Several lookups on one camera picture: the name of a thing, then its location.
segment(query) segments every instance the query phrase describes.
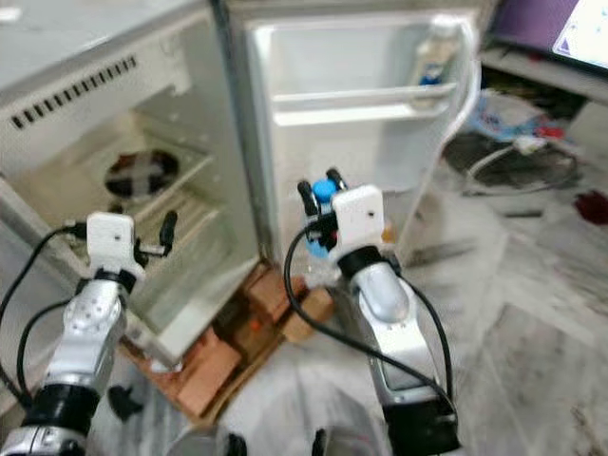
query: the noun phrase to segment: black cable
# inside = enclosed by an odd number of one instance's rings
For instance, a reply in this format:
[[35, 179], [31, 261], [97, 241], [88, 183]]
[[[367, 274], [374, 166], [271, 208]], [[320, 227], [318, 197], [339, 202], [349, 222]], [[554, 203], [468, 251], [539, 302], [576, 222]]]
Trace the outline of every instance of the black cable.
[[449, 344], [447, 343], [446, 330], [444, 329], [444, 325], [439, 318], [439, 314], [430, 303], [428, 298], [422, 293], [418, 288], [413, 286], [411, 283], [407, 282], [407, 284], [414, 291], [416, 296], [422, 301], [425, 307], [430, 314], [430, 317], [433, 319], [433, 323], [437, 328], [437, 333], [439, 334], [439, 339], [441, 340], [441, 349], [444, 353], [444, 364], [446, 366], [446, 392], [447, 396], [453, 401], [454, 400], [454, 374], [452, 371], [452, 358], [449, 354]]
[[304, 236], [306, 236], [307, 232], [310, 229], [311, 229], [311, 225], [308, 225], [308, 226], [302, 228], [297, 233], [297, 235], [295, 235], [294, 240], [292, 240], [292, 243], [289, 246], [287, 255], [285, 256], [285, 266], [283, 268], [283, 283], [285, 285], [285, 290], [287, 291], [287, 297], [289, 299], [291, 306], [294, 308], [294, 311], [299, 315], [300, 318], [302, 318], [314, 330], [316, 330], [320, 333], [324, 333], [325, 335], [331, 337], [332, 339], [346, 345], [347, 347], [350, 347], [354, 350], [362, 352], [367, 356], [374, 357], [384, 363], [390, 364], [390, 365], [394, 366], [395, 368], [397, 368], [398, 370], [405, 372], [407, 375], [411, 375], [412, 377], [416, 378], [423, 385], [431, 388], [433, 391], [435, 391], [437, 393], [438, 396], [440, 396], [442, 399], [444, 399], [444, 401], [446, 401], [446, 403], [449, 405], [452, 412], [454, 413], [456, 426], [458, 426], [458, 412], [456, 410], [456, 407], [454, 406], [454, 403], [452, 402], [451, 398], [447, 395], [447, 393], [444, 391], [444, 389], [441, 388], [441, 386], [439, 386], [434, 380], [427, 377], [426, 375], [419, 372], [418, 370], [413, 369], [410, 366], [407, 366], [403, 363], [400, 363], [396, 359], [386, 356], [385, 354], [374, 349], [373, 347], [369, 346], [368, 344], [365, 344], [356, 339], [348, 337], [347, 335], [343, 334], [342, 332], [334, 331], [333, 329], [325, 326], [324, 324], [319, 323], [318, 321], [311, 318], [304, 311], [304, 309], [302, 309], [302, 306], [300, 305], [299, 301], [295, 297], [294, 289], [292, 288], [292, 281], [291, 281], [292, 260], [294, 258], [294, 252], [295, 252], [295, 248], [297, 247], [297, 244], [299, 243], [299, 241], [302, 238], [304, 238]]
[[45, 307], [44, 309], [38, 311], [38, 313], [36, 313], [29, 320], [28, 324], [26, 325], [26, 327], [23, 329], [23, 332], [21, 333], [21, 339], [19, 340], [19, 349], [17, 350], [17, 382], [19, 383], [19, 387], [21, 388], [23, 395], [26, 396], [30, 402], [32, 400], [32, 397], [31, 397], [31, 393], [28, 390], [28, 384], [26, 383], [26, 374], [25, 374], [25, 368], [24, 368], [24, 364], [25, 364], [24, 358], [26, 355], [26, 345], [28, 344], [29, 333], [31, 333], [31, 330], [34, 327], [34, 325], [43, 316], [45, 316], [49, 312], [54, 311], [55, 309], [60, 309], [62, 307], [65, 307], [68, 302], [69, 302], [69, 299], [67, 299], [65, 301], [57, 302], [55, 304], [51, 304], [50, 306]]
[[[50, 233], [48, 233], [46, 236], [44, 236], [42, 238], [42, 240], [38, 243], [38, 245], [36, 245], [36, 247], [34, 248], [34, 250], [31, 253], [31, 255], [29, 256], [28, 262], [23, 267], [23, 269], [21, 270], [21, 272], [19, 273], [17, 278], [15, 278], [14, 281], [10, 284], [9, 289], [7, 290], [4, 297], [2, 298], [2, 303], [0, 304], [0, 328], [2, 327], [2, 319], [4, 318], [5, 312], [7, 310], [7, 306], [9, 305], [9, 302], [10, 302], [10, 299], [12, 298], [15, 291], [17, 290], [17, 287], [23, 281], [24, 277], [26, 276], [29, 269], [33, 265], [35, 259], [40, 255], [40, 253], [42, 252], [42, 249], [45, 247], [45, 245], [47, 245], [47, 242], [49, 242], [56, 235], [59, 235], [61, 233], [67, 233], [71, 230], [72, 230], [71, 227], [66, 227], [66, 226], [53, 230]], [[0, 363], [0, 380], [2, 380], [4, 382], [4, 384], [9, 389], [10, 393], [13, 396], [15, 396], [15, 398], [17, 399], [19, 404], [25, 409], [28, 406], [28, 398], [26, 395], [24, 395], [24, 393], [22, 391], [20, 391], [17, 388], [17, 386], [10, 379], [9, 375], [3, 368], [2, 363]]]

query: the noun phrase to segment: door shelf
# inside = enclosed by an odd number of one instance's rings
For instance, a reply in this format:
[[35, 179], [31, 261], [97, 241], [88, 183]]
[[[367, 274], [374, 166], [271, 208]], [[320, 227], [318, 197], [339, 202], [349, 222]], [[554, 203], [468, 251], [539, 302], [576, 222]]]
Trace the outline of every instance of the door shelf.
[[424, 120], [449, 108], [456, 84], [280, 94], [272, 98], [279, 126], [379, 120]]

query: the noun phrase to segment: red brick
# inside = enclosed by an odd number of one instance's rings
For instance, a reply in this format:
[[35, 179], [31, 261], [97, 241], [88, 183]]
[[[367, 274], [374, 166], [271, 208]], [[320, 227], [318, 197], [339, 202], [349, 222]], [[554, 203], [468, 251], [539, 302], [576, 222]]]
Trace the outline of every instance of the red brick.
[[179, 372], [149, 372], [149, 375], [168, 397], [173, 398], [196, 371], [197, 366], [213, 354], [218, 344], [218, 336], [213, 329], [209, 328], [184, 355], [183, 366]]
[[240, 289], [242, 290], [243, 293], [245, 293], [245, 295], [247, 295], [247, 292], [249, 291], [249, 289], [251, 287], [254, 286], [254, 284], [260, 280], [264, 274], [266, 274], [266, 272], [268, 271], [268, 265], [265, 263], [258, 263], [256, 265], [256, 267], [254, 268], [254, 270], [247, 275], [247, 278], [245, 278], [245, 280], [243, 280], [243, 283], [240, 285]]
[[178, 393], [178, 403], [193, 415], [201, 415], [230, 377], [238, 361], [238, 351], [219, 341], [211, 356], [199, 363]]
[[[306, 283], [301, 276], [292, 278], [295, 295], [306, 291]], [[245, 292], [254, 310], [276, 323], [289, 309], [287, 293], [283, 286], [283, 276], [275, 271], [268, 271], [262, 278]]]
[[[315, 321], [324, 322], [333, 314], [332, 296], [324, 288], [315, 288], [302, 301], [302, 309]], [[310, 337], [313, 328], [294, 313], [290, 315], [282, 332], [287, 340], [298, 343]]]

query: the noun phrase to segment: purple screen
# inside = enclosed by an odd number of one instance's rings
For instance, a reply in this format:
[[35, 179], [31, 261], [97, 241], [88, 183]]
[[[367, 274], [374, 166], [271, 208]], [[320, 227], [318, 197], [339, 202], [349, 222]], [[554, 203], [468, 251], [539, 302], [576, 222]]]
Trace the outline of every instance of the purple screen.
[[551, 51], [579, 0], [505, 0], [494, 20], [498, 38]]

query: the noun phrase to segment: white refrigerator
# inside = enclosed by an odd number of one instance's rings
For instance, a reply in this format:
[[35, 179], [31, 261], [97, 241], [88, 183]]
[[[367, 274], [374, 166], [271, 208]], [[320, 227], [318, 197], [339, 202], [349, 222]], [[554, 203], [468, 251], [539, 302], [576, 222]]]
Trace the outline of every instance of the white refrigerator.
[[[348, 184], [384, 191], [402, 256], [442, 145], [479, 93], [478, 11], [231, 5], [245, 160], [265, 255], [281, 264], [303, 223], [298, 181], [336, 166]], [[418, 49], [440, 22], [455, 27], [456, 51], [440, 84], [413, 84]], [[304, 249], [296, 253], [299, 272], [310, 271], [307, 261]]]

